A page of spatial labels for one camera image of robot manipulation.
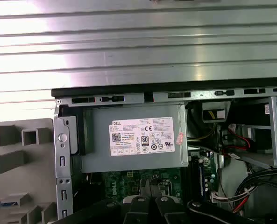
power supply label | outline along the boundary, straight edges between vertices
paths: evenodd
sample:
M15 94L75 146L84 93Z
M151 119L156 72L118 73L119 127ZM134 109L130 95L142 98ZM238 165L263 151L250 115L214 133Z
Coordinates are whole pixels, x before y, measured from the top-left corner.
M172 117L114 120L109 136L112 156L175 151Z

yellow wire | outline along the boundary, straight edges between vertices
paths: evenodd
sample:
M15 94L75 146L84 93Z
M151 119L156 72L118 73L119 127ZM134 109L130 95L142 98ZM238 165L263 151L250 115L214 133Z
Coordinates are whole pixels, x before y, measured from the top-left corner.
M211 115L212 119L215 120L214 113L212 111L209 111L209 114ZM206 139L206 138L208 138L210 135L212 135L214 133L215 127L216 127L216 123L214 123L213 128L211 129L211 131L207 135L199 137L199 138L195 138L195 139L189 138L189 140L202 140L202 139Z
M215 115L213 114L213 112L209 111L209 114L211 115L212 119L215 120Z

dell logo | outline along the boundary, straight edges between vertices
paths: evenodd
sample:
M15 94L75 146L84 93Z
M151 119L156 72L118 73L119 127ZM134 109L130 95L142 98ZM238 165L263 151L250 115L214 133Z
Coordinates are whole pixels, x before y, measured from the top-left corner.
M116 182L112 183L112 195L117 195L117 192L116 192Z

white connector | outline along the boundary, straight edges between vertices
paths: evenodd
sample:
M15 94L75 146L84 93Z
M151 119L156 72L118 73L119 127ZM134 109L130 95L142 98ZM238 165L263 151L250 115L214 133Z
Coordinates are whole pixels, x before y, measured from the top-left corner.
M218 201L215 200L215 198L218 197L218 194L216 191L211 191L211 194L210 194L210 199L211 199L211 202L212 203L217 203Z

green circuit board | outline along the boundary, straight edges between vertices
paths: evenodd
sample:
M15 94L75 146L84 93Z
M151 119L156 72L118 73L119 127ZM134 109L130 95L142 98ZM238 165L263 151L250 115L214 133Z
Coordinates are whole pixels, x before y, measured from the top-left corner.
M201 159L204 160L205 186L209 189L209 191L218 191L218 180L216 176L214 156L202 156Z
M131 170L103 173L106 198L118 202L130 195L139 194L141 179L157 179L162 195L175 196L182 202L179 168Z

